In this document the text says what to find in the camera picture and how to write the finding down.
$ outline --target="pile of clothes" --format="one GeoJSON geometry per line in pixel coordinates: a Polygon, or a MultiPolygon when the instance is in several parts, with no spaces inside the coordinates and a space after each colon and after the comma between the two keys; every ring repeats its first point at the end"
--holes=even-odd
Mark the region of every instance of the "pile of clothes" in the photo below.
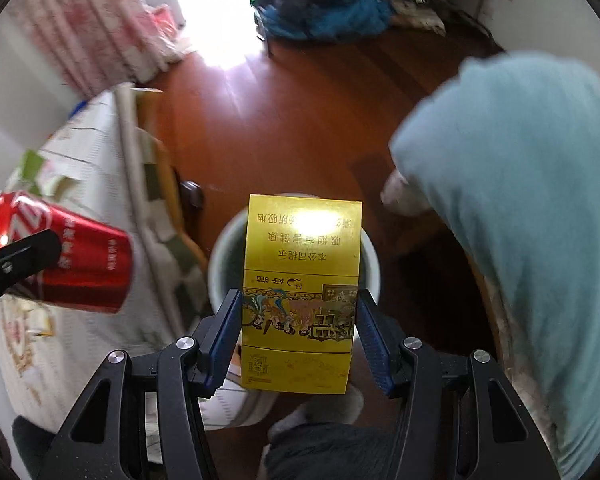
{"type": "Polygon", "coordinates": [[[348,43],[377,36],[393,13],[387,0],[257,0],[267,33],[290,40],[348,43]]]}

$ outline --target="curtain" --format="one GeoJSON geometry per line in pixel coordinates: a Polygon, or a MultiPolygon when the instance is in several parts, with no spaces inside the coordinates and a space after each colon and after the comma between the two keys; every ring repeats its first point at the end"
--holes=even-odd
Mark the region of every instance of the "curtain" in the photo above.
{"type": "Polygon", "coordinates": [[[85,99],[180,59],[144,0],[12,0],[8,10],[85,99]]]}

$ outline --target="teal fabric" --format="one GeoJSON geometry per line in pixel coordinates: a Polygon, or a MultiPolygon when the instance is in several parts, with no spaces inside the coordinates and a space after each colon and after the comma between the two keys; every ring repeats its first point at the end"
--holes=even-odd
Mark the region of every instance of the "teal fabric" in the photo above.
{"type": "Polygon", "coordinates": [[[579,478],[600,451],[600,78],[543,54],[469,60],[390,149],[500,286],[558,469],[579,478]]]}

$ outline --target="coca-cola logo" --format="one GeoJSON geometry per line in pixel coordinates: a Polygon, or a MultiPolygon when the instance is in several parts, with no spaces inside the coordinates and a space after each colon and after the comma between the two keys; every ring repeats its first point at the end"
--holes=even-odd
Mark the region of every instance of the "coca-cola logo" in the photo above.
{"type": "Polygon", "coordinates": [[[42,200],[36,200],[21,191],[14,194],[7,243],[49,229],[50,226],[51,212],[42,200]]]}

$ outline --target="wall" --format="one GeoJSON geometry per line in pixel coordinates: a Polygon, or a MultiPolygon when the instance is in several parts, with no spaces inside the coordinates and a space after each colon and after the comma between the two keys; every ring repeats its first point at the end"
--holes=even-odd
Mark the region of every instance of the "wall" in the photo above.
{"type": "MultiPolygon", "coordinates": [[[[474,15],[479,0],[459,0],[474,15]]],[[[506,50],[575,57],[600,74],[600,20],[586,0],[485,0],[480,21],[506,50]]]]}
{"type": "Polygon", "coordinates": [[[79,101],[10,17],[0,15],[0,190],[26,148],[38,148],[79,101]]]}

